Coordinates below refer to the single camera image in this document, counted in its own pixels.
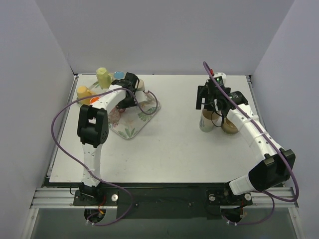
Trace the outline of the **cream shell pattern mug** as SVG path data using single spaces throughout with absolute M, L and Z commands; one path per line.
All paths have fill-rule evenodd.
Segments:
M 145 91 L 145 84 L 142 79 L 138 79 L 137 84 L 136 84 L 136 93 L 135 95 L 137 96 L 138 94 L 141 94 Z

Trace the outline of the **blue butterfly mug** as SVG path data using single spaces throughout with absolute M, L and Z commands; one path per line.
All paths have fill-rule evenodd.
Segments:
M 125 73 L 123 71 L 116 71 L 113 73 L 113 80 L 121 80 L 124 79 Z

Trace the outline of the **cream floral tall mug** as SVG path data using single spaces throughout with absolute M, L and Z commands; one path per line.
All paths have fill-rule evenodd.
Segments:
M 220 119 L 220 116 L 213 112 L 203 109 L 201 111 L 201 117 L 199 122 L 199 128 L 202 132 L 210 132 L 215 127 L 217 127 L 217 122 Z

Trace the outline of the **pale yellow mug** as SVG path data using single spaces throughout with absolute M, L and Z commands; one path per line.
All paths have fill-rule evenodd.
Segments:
M 96 70 L 96 77 L 101 89 L 108 89 L 113 81 L 110 73 L 104 67 L 100 67 Z

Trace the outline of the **pink mug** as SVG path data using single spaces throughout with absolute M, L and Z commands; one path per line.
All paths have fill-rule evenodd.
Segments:
M 120 118 L 121 114 L 125 112 L 126 109 L 120 109 L 118 107 L 114 107 L 109 113 L 110 117 Z

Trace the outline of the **beige round mug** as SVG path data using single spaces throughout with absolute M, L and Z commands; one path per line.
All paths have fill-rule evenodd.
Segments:
M 238 128 L 228 118 L 225 118 L 221 128 L 226 134 L 237 134 L 239 132 Z

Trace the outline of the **orange mug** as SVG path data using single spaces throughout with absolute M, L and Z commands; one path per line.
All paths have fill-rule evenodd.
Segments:
M 99 100 L 99 97 L 92 97 L 90 99 L 90 104 L 93 104 L 94 102 L 98 101 Z

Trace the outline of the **yellow squat mug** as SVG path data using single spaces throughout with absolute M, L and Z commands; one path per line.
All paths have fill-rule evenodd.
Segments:
M 79 105 L 90 105 L 90 99 L 93 97 L 93 95 L 96 95 L 96 93 L 92 92 L 89 88 L 86 86 L 79 86 L 76 90 L 77 98 L 81 99 L 84 97 L 87 97 L 83 100 L 80 100 L 78 102 Z

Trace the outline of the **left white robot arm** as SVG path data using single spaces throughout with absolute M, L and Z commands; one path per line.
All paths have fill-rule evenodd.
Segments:
M 77 135 L 83 146 L 84 165 L 80 193 L 91 205 L 103 200 L 100 178 L 101 150 L 109 135 L 108 114 L 114 108 L 127 109 L 137 105 L 134 95 L 139 78 L 127 73 L 115 80 L 106 95 L 91 105 L 83 105 L 79 112 Z

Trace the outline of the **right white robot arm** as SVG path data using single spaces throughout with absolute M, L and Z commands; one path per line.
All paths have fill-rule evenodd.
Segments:
M 223 199 L 229 204 L 238 201 L 242 194 L 265 190 L 291 178 L 296 156 L 290 149 L 283 149 L 275 142 L 252 112 L 248 100 L 240 91 L 232 92 L 220 77 L 209 79 L 198 86 L 196 109 L 217 113 L 235 125 L 256 159 L 246 175 L 228 182 Z

